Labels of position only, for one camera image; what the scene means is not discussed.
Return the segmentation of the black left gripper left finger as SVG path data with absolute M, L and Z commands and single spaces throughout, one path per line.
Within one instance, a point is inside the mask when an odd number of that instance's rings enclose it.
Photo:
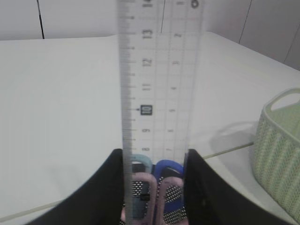
M 29 224 L 117 225 L 123 200 L 122 150 L 115 149 L 78 190 Z

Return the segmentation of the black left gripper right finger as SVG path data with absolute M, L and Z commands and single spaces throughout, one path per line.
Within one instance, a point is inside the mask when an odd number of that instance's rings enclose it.
M 191 225 L 295 225 L 297 222 L 259 185 L 251 149 L 209 159 L 190 149 L 184 199 Z

